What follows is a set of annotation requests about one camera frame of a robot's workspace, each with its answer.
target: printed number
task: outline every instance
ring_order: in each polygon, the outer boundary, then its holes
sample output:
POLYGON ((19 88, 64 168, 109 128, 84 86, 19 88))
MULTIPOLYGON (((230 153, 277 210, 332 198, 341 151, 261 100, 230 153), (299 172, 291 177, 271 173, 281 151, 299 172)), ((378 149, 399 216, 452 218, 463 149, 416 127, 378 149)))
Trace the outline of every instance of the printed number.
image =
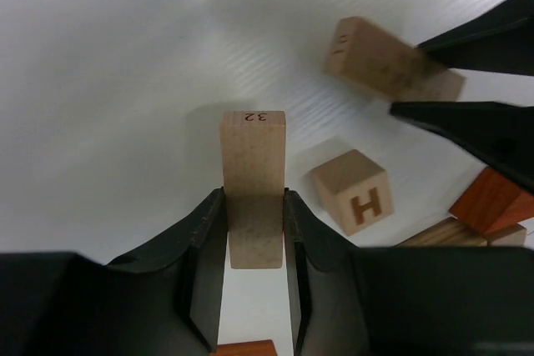
MULTIPOLYGON (((256 113, 245 113, 244 120, 254 121, 255 116, 256 116, 256 113)), ((267 113, 258 113, 258 121, 267 121, 267 113)))

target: white table surface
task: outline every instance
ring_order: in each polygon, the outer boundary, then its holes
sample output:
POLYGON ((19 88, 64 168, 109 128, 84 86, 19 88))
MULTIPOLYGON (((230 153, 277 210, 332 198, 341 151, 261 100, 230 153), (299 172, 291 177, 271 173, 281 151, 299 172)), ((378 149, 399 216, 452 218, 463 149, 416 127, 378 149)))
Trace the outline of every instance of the white table surface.
MULTIPOLYGON (((386 168, 395 214, 350 240, 398 243, 481 164, 325 76, 335 24, 363 15, 419 43, 500 1, 0 0, 0 250, 106 263, 152 238, 222 184, 232 109, 286 111, 287 184, 335 229, 309 171, 347 148, 386 168)), ((533 78, 465 75, 461 100, 534 103, 533 78)), ((285 269, 227 265, 219 342, 267 338, 291 354, 285 269)))

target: small wooden block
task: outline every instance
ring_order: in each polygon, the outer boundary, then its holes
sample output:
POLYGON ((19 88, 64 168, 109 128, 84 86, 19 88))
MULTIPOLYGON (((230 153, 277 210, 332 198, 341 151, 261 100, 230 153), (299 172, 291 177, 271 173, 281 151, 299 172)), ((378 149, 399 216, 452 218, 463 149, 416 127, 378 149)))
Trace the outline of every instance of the small wooden block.
POLYGON ((414 235, 397 246, 486 246, 487 241, 474 229, 455 218, 414 235))
POLYGON ((325 71, 390 102, 454 102, 466 80, 361 17, 340 20, 325 71))
POLYGON ((211 356, 278 356, 273 341, 257 341, 219 345, 211 356))
POLYGON ((450 212, 479 233, 489 234, 534 217, 534 196, 487 167, 450 212))
POLYGON ((347 235, 393 214, 387 172, 357 150, 314 168, 312 177, 326 211, 347 235))
POLYGON ((285 113, 225 112, 220 141, 232 268, 281 268, 285 113))
POLYGON ((516 224, 486 235, 490 246, 524 246, 526 240, 526 228, 516 224))

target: wooden cube with letter h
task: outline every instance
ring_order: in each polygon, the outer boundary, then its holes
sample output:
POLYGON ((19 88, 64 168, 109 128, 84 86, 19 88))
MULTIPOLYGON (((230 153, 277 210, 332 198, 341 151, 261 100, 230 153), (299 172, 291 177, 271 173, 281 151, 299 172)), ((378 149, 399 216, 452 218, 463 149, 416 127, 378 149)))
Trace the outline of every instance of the wooden cube with letter h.
POLYGON ((387 172, 357 150, 314 168, 312 177, 323 206, 346 235, 393 214, 387 172))

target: block top face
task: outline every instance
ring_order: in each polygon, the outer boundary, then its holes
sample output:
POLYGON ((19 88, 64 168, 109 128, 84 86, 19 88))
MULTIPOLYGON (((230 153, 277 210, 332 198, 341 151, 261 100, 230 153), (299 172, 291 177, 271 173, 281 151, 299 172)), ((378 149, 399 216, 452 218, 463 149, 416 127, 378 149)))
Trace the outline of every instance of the block top face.
POLYGON ((313 174, 331 193, 341 193, 385 170, 353 149, 314 168, 313 174))
POLYGON ((285 126, 285 112, 280 111, 249 111, 224 112, 224 126, 270 125, 285 126))

